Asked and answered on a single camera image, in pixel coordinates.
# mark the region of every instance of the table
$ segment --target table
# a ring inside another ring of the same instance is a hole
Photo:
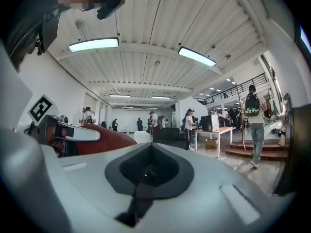
[[[210,138],[212,138],[212,135],[215,134],[217,135],[217,139],[218,139],[218,146],[217,146],[217,158],[219,158],[219,154],[220,154],[220,135],[223,133],[226,133],[230,131],[230,146],[232,143],[232,127],[226,127],[226,128],[219,128],[218,130],[215,131],[203,131],[203,130],[195,130],[195,150],[198,150],[198,134],[210,134]]]

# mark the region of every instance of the floor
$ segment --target floor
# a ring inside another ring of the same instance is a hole
[[[273,124],[268,125],[269,128],[276,127],[273,126]],[[246,128],[245,130],[245,136],[249,136],[250,132],[248,130],[249,128]],[[277,134],[271,134],[270,131],[265,130],[265,139],[273,139],[275,138],[275,135],[277,137]],[[134,134],[128,134],[129,137],[133,138]],[[233,133],[232,138],[233,141],[240,140],[241,139],[241,132]],[[277,161],[260,161],[258,169],[254,169],[253,166],[250,164],[251,159],[236,157],[232,155],[225,154],[225,150],[229,148],[229,132],[224,133],[221,135],[221,151],[220,151],[220,157],[219,161],[226,163],[228,166],[232,167],[233,170],[236,172],[239,172],[240,174],[247,177],[249,180],[254,182],[258,185],[258,187],[268,196],[272,195],[274,190],[274,184],[276,180],[276,175],[279,170],[280,162]],[[201,154],[204,156],[208,156],[211,158],[217,157],[217,150],[209,150],[205,148],[205,141],[203,139],[199,139],[198,142],[198,151],[191,152],[193,154]]]

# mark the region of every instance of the black bag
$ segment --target black bag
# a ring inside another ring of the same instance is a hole
[[[260,102],[256,94],[249,93],[245,100],[245,115],[255,117],[259,115]]]
[[[88,116],[85,124],[94,124],[91,116]]]

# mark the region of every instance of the railing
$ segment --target railing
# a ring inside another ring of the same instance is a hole
[[[254,78],[252,78],[252,79],[250,79],[250,80],[248,80],[242,84],[237,85],[237,87],[238,87],[239,93],[242,93],[244,91],[248,92],[248,88],[251,84],[253,84],[254,86],[259,86],[259,85],[261,85],[263,83],[267,83],[267,82],[268,81],[267,81],[265,74],[262,73],[262,74],[254,77]],[[231,89],[227,89],[226,91],[220,92],[216,95],[208,97],[207,99],[204,99],[204,104],[215,103],[215,102],[221,101],[223,99],[237,95],[238,94],[237,87],[235,86]]]

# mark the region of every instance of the wooden step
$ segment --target wooden step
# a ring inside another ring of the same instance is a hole
[[[242,143],[232,143],[230,145],[231,148],[233,149],[241,149],[244,150],[244,146]],[[253,150],[254,149],[254,144],[253,143],[246,143],[245,144],[246,150]],[[268,143],[268,144],[263,144],[262,151],[283,151],[284,147],[279,146],[278,144],[275,143]]]
[[[253,158],[253,150],[240,150],[240,149],[229,149],[225,151],[226,154],[243,157],[243,158]],[[266,151],[261,153],[261,159],[266,161],[281,161],[287,158],[287,152],[283,151]]]

